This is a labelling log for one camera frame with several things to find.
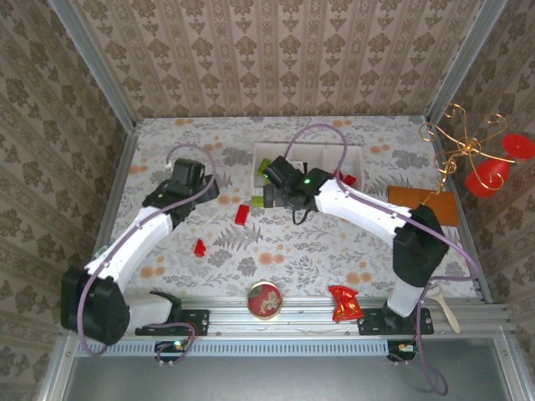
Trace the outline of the white three-compartment container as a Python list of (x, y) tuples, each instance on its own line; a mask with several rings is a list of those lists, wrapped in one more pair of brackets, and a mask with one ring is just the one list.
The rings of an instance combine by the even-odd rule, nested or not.
[[(264, 160), (274, 161), (277, 157), (285, 154), (288, 143), (283, 142), (257, 142), (253, 146), (251, 186), (253, 195), (262, 195), (263, 187), (267, 184), (266, 179), (260, 173), (260, 165)], [(342, 144), (321, 143), (294, 143), (288, 152), (288, 161), (296, 168), (307, 171), (319, 168), (330, 173), (335, 171), (339, 159), (343, 153)], [(348, 145), (344, 162), (340, 172), (346, 176), (355, 178), (352, 186), (356, 190), (363, 191), (365, 183), (363, 148), (357, 145)]]

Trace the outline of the floral patterned table cover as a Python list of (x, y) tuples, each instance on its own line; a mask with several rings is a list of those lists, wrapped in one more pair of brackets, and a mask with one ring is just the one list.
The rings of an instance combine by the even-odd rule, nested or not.
[[(220, 195), (198, 206), (161, 240), (127, 283), (127, 291), (159, 290), (178, 297), (245, 297), (256, 282), (275, 283), (288, 297), (327, 297), (329, 286), (355, 288), (361, 297), (387, 297), (394, 285), (390, 246), (334, 216), (318, 213), (293, 224), (284, 209), (250, 210), (253, 146), (257, 142), (361, 146), (364, 191), (385, 199), (390, 185), (430, 189), (437, 181), (431, 143), (418, 134), (420, 116), (250, 117), (146, 119), (115, 220), (119, 236), (142, 201), (165, 178), (168, 154), (217, 165)], [(206, 255), (196, 257), (198, 239)]]

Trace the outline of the round tin with floral lid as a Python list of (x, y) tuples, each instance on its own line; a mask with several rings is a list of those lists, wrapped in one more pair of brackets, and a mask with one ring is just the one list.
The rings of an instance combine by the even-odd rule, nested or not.
[(283, 305), (280, 289), (268, 281), (256, 282), (247, 293), (247, 309), (260, 320), (274, 318)]

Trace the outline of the red snack packet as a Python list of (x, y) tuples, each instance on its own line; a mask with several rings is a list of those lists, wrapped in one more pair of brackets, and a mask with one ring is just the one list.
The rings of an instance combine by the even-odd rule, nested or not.
[(341, 285), (335, 285), (329, 286), (329, 291), (335, 302), (332, 317), (334, 322), (354, 321), (364, 317), (364, 312), (357, 300), (357, 295), (359, 293), (356, 290)]

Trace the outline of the orange-brown wooden block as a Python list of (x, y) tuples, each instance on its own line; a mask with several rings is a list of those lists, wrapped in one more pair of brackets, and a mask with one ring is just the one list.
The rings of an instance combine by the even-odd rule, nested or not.
[(388, 187), (388, 202), (415, 209), (419, 205), (430, 207), (436, 218), (443, 226), (458, 226), (459, 214), (456, 198), (452, 192), (424, 190), (390, 185)]

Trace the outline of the wooden spoon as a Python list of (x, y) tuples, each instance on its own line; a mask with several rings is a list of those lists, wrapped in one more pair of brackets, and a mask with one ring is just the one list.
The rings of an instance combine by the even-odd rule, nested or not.
[(461, 332), (461, 327), (455, 314), (446, 303), (444, 288), (440, 284), (432, 284), (426, 293), (426, 296), (441, 307), (452, 331), (459, 334)]

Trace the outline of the red plastic goblet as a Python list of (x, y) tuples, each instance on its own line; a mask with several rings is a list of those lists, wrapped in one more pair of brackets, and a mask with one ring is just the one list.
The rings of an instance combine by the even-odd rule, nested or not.
[(484, 158), (478, 165), (473, 164), (472, 172), (465, 179), (465, 187), (480, 198), (494, 196), (507, 182), (511, 166), (535, 157), (535, 142), (520, 134), (509, 134), (502, 139), (506, 154), (495, 156), (481, 153)]

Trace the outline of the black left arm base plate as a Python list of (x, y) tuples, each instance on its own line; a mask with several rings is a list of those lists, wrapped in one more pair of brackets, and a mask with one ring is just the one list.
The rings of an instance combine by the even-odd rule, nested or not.
[[(191, 325), (195, 330), (196, 336), (206, 336), (208, 333), (210, 312), (208, 310), (182, 310), (180, 317), (170, 317), (167, 323), (171, 322), (183, 322)], [(163, 328), (150, 328), (139, 327), (135, 330), (136, 336), (188, 336), (191, 331), (188, 327), (163, 327)]]

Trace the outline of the aluminium front frame beam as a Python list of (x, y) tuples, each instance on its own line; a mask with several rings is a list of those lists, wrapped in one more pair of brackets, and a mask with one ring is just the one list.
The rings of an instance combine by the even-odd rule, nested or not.
[[(334, 301), (321, 297), (286, 297), (280, 312), (269, 320), (254, 317), (247, 309), (245, 297), (183, 297), (185, 309), (206, 309), (210, 312), (207, 336), (214, 338), (341, 338), (361, 336), (372, 338), (408, 338), (407, 334), (366, 334), (364, 317), (359, 320), (334, 322)], [(446, 298), (455, 314), (461, 332), (452, 331), (441, 307), (429, 298), (422, 308), (422, 333), (436, 338), (498, 338), (514, 334), (515, 328), (505, 306), (476, 299)], [(364, 314), (382, 310), (385, 300), (376, 297), (359, 299)], [(134, 337), (135, 330), (124, 337)]]

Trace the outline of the aluminium frame post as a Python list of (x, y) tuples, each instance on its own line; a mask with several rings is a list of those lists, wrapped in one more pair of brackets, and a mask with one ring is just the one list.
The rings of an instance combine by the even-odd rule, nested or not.
[(441, 119), (443, 108), (455, 97), (507, 3), (508, 0), (484, 0), (451, 68), (431, 103), (425, 117), (427, 122), (436, 123)]
[(136, 117), (122, 94), (118, 82), (108, 69), (104, 55), (91, 38), (73, 2), (71, 0), (48, 1), (115, 112), (115, 116), (125, 131), (131, 134), (135, 130)]

